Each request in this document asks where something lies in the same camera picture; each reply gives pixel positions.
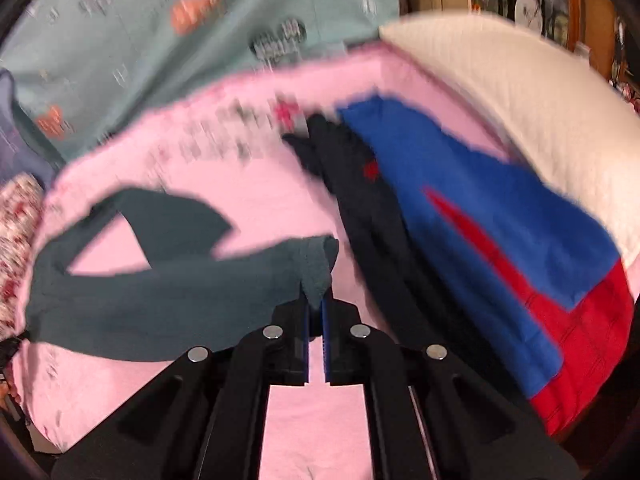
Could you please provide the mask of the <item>black garment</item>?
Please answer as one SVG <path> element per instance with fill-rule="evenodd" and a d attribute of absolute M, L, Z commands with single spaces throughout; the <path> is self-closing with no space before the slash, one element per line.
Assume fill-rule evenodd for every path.
<path fill-rule="evenodd" d="M 303 168 L 334 196 L 350 248 L 378 310 L 404 346 L 432 340 L 520 408 L 530 408 L 490 343 L 411 239 L 397 198 L 370 148 L 356 133 L 320 114 L 305 133 L 283 140 Z"/>

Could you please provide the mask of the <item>cream white pillow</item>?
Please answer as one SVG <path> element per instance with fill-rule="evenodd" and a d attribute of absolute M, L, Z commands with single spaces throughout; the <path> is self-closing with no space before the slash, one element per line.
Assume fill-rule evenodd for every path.
<path fill-rule="evenodd" d="M 386 24 L 381 38 L 462 93 L 556 192 L 639 259 L 639 117 L 585 61 L 495 14 L 442 11 Z"/>

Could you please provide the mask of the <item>white wall clock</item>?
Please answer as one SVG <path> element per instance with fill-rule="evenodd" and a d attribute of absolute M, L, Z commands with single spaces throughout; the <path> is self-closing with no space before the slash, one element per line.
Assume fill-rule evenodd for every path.
<path fill-rule="evenodd" d="M 544 17 L 540 0 L 515 0 L 514 22 L 541 35 L 544 30 Z"/>

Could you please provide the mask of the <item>blue and red garment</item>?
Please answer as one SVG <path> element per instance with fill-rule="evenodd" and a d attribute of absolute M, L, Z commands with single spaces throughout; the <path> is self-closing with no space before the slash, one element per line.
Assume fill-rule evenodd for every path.
<path fill-rule="evenodd" d="M 338 114 L 548 433 L 572 426 L 622 359 L 634 317 L 608 232 L 530 170 L 470 148 L 403 102 L 371 96 Z"/>

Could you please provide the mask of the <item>dark teal pants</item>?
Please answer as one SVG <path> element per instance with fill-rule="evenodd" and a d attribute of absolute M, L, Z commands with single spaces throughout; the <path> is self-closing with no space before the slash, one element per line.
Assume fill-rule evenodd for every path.
<path fill-rule="evenodd" d="M 130 225 L 147 269 L 113 275 L 68 268 L 116 217 Z M 193 198 L 123 188 L 52 238 L 35 261 L 25 308 L 32 342 L 99 358 L 160 362 L 194 346 L 235 346 L 267 325 L 280 304 L 318 308 L 340 245 L 330 234 L 289 238 L 259 252 L 216 259 L 231 231 Z"/>

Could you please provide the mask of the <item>teal heart print quilt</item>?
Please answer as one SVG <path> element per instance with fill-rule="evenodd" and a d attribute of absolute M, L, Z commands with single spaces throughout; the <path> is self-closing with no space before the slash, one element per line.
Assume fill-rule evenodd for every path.
<path fill-rule="evenodd" d="M 399 0 L 32 0 L 1 47 L 25 142 L 57 164 L 231 73 L 370 40 Z"/>

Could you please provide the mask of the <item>red floral pillow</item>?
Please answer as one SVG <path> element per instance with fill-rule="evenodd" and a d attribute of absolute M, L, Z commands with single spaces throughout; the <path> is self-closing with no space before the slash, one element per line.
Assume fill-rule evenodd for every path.
<path fill-rule="evenodd" d="M 17 308 L 40 223 L 44 192 L 32 174 L 18 174 L 1 187 L 1 339 L 16 333 Z"/>

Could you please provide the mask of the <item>blue plaid pillow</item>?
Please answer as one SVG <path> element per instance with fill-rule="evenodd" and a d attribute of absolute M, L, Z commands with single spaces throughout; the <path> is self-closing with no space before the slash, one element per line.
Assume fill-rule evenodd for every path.
<path fill-rule="evenodd" d="M 19 174 L 30 174 L 47 191 L 55 176 L 51 165 L 32 150 L 23 140 L 15 125 L 12 103 L 14 78 L 8 70 L 1 70 L 0 114 L 0 177 L 1 183 L 11 181 Z"/>

